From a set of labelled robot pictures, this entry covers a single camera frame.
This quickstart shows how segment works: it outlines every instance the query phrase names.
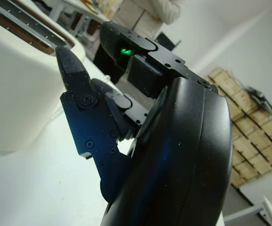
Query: black screw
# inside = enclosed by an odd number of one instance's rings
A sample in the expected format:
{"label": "black screw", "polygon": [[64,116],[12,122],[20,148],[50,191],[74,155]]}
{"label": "black screw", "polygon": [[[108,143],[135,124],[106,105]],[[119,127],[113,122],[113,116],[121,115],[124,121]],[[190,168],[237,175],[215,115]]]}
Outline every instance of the black screw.
{"label": "black screw", "polygon": [[88,140],[87,142],[85,142],[85,147],[86,148],[92,148],[92,147],[94,147],[94,141]]}
{"label": "black screw", "polygon": [[207,81],[204,80],[204,79],[199,79],[199,80],[198,80],[198,84],[203,85],[205,88],[209,88],[209,87],[211,86],[210,83],[207,82]]}
{"label": "black screw", "polygon": [[73,98],[74,98],[73,93],[68,93],[68,94],[66,94],[66,99],[67,99],[67,100],[73,100]]}
{"label": "black screw", "polygon": [[115,138],[115,137],[118,137],[118,132],[116,130],[111,130],[109,135],[112,137],[112,138]]}
{"label": "black screw", "polygon": [[105,168],[106,167],[106,162],[105,161],[102,161],[100,164],[99,164],[100,168]]}
{"label": "black screw", "polygon": [[83,105],[86,105],[86,106],[92,104],[93,101],[94,101],[93,96],[92,96],[92,95],[89,95],[89,94],[86,94],[85,96],[83,96],[83,97],[81,98],[82,104],[83,104]]}
{"label": "black screw", "polygon": [[115,154],[116,149],[115,149],[114,147],[111,147],[111,148],[109,149],[109,152],[110,152],[111,154]]}

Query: toaster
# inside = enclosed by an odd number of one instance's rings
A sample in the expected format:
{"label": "toaster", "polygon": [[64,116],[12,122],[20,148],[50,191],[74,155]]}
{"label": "toaster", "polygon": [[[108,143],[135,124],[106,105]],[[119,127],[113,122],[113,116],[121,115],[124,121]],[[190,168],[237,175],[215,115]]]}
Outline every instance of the toaster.
{"label": "toaster", "polygon": [[30,0],[0,0],[0,150],[23,149],[40,134],[65,91],[55,47],[81,61],[80,42]]}

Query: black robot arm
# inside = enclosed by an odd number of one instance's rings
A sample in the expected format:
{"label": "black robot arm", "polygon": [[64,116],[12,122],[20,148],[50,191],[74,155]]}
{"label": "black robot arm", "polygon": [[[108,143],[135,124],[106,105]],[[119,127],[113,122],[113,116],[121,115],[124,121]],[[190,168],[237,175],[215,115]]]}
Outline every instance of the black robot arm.
{"label": "black robot arm", "polygon": [[[214,226],[229,184],[232,142],[225,98],[157,43],[117,24],[101,45],[128,80],[157,98],[148,112],[130,96],[90,80],[67,49],[56,49],[61,96],[79,155],[93,157],[109,205],[102,226]],[[117,141],[134,137],[128,155]]]}

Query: white wall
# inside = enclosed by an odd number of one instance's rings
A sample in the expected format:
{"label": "white wall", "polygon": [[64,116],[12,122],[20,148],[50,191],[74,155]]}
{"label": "white wall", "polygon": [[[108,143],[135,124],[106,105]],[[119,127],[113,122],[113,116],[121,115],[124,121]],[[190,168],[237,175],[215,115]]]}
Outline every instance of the white wall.
{"label": "white wall", "polygon": [[240,191],[254,204],[261,204],[263,196],[272,201],[272,173],[240,188]]}
{"label": "white wall", "polygon": [[203,70],[198,69],[199,75],[207,75],[216,66],[231,70],[245,86],[262,91],[272,104],[272,8]]}
{"label": "white wall", "polygon": [[[193,70],[206,76],[216,66],[262,91],[272,104],[272,8],[231,31]],[[242,186],[241,191],[254,204],[264,195],[272,201],[272,174]]]}
{"label": "white wall", "polygon": [[173,42],[182,42],[173,53],[192,67],[227,31],[229,26],[197,0],[189,0],[181,17],[161,31]]}

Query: white table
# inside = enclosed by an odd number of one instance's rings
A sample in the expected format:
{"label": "white table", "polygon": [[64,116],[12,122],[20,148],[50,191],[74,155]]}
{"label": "white table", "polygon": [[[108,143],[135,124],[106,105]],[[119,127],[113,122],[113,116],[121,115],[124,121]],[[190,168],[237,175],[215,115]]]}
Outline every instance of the white table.
{"label": "white table", "polygon": [[[83,64],[90,77],[104,79],[88,59]],[[131,142],[119,143],[120,151]],[[107,205],[99,182],[62,113],[25,150],[0,152],[0,226],[99,226]],[[224,225],[222,215],[217,225]]]}
{"label": "white table", "polygon": [[99,23],[109,21],[109,19],[101,12],[95,14],[92,11],[90,11],[89,8],[87,8],[80,0],[58,0],[58,2],[55,3],[53,9],[50,12],[49,16],[51,17],[51,19],[56,22],[60,16],[60,13],[65,9],[65,7],[71,7],[74,9],[74,11],[77,11],[82,14],[82,17],[78,21],[72,33],[73,35],[76,35],[78,31],[81,29],[83,22],[87,16],[96,20]]}

